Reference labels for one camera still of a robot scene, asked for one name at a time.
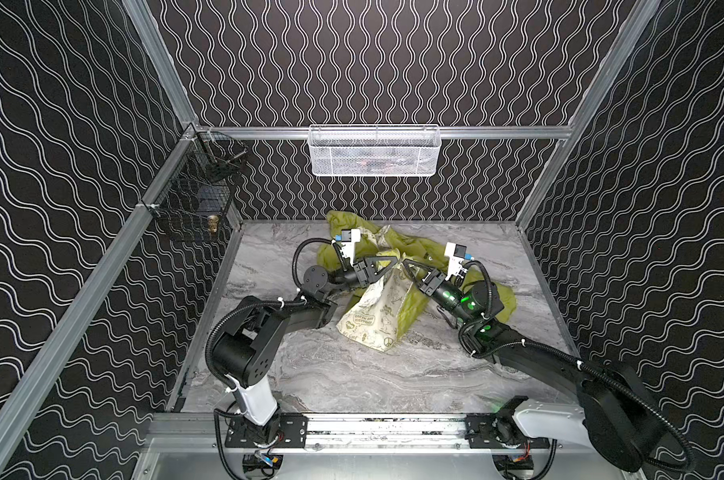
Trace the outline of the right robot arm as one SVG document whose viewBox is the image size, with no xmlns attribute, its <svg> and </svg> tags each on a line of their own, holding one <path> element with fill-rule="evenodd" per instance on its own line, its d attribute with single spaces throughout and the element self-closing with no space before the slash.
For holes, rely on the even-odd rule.
<svg viewBox="0 0 724 480">
<path fill-rule="evenodd" d="M 613 466 L 627 472 L 645 465 L 677 473 L 695 469 L 691 443 L 631 367 L 582 360 L 502 323 L 500 293 L 488 276 L 463 291 L 434 266 L 409 259 L 403 266 L 420 292 L 455 320 L 470 357 L 518 370 L 576 400 L 588 445 Z"/>
</svg>

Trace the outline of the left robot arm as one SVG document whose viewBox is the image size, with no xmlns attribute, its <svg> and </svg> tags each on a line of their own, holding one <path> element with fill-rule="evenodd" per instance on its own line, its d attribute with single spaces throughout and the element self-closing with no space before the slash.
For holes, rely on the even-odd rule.
<svg viewBox="0 0 724 480">
<path fill-rule="evenodd" d="M 330 271 L 314 265 L 298 274 L 302 251 L 323 244 L 335 253 L 340 267 Z M 336 297 L 367 288 L 382 280 L 399 263 L 395 256 L 373 255 L 356 261 L 344 255 L 339 239 L 309 238 L 296 248 L 291 275 L 296 296 L 262 300 L 244 298 L 212 327 L 204 358 L 210 373 L 233 393 L 241 414 L 252 425 L 264 427 L 277 417 L 279 405 L 268 381 L 268 371 L 284 337 L 300 330 L 321 329 L 338 308 Z"/>
</svg>

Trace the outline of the green zip-up jacket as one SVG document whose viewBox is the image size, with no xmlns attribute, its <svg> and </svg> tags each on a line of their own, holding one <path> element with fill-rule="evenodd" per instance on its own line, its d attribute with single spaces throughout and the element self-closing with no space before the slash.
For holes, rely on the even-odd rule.
<svg viewBox="0 0 724 480">
<path fill-rule="evenodd" d="M 453 309 L 448 312 L 449 324 L 458 330 L 462 348 L 474 358 L 487 358 L 498 349 L 493 344 L 493 333 L 499 334 L 517 307 L 510 287 L 493 286 L 491 303 L 498 307 L 499 319 L 487 314 L 484 306 L 489 274 L 481 262 L 473 259 L 465 264 L 462 284 L 458 292 L 444 296 L 436 292 L 432 297 L 423 294 L 406 275 L 402 261 L 413 259 L 438 266 L 447 274 L 448 259 L 445 245 L 425 237 L 402 234 L 391 226 L 379 227 L 355 213 L 331 211 L 327 214 L 332 235 L 342 229 L 361 230 L 357 253 L 396 256 L 399 263 L 384 279 L 367 288 L 354 290 L 349 308 L 337 324 L 338 331 L 348 339 L 368 348 L 386 352 L 399 341 L 426 309 L 429 303 L 444 300 Z"/>
</svg>

